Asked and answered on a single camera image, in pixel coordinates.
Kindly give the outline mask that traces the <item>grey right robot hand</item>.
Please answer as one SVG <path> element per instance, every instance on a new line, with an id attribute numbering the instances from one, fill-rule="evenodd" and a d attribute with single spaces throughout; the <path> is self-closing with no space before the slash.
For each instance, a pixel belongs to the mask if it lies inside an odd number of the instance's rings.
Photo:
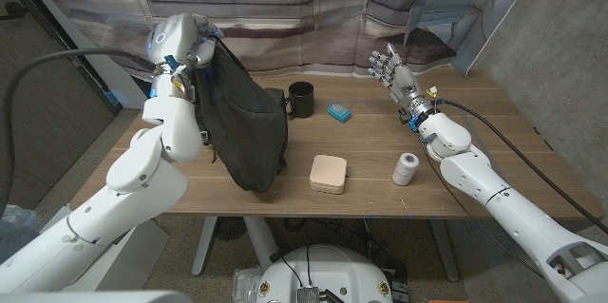
<path id="1" fill-rule="evenodd" d="M 422 121 L 423 115 L 437 112 L 436 106 L 425 97 L 415 75 L 403 63 L 392 44 L 387 44 L 386 54 L 374 50 L 369 61 L 370 75 L 383 85 L 410 119 Z"/>

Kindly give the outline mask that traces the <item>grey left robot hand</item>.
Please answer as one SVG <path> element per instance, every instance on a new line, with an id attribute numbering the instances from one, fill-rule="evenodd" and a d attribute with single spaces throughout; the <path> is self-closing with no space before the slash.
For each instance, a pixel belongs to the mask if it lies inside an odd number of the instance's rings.
<path id="1" fill-rule="evenodd" d="M 157 67 L 155 75 L 167 76 L 173 95 L 193 102 L 194 86 L 189 76 L 211 63 L 216 44 L 223 37 L 223 31 L 203 15 L 175 14 L 149 33 L 146 55 Z"/>

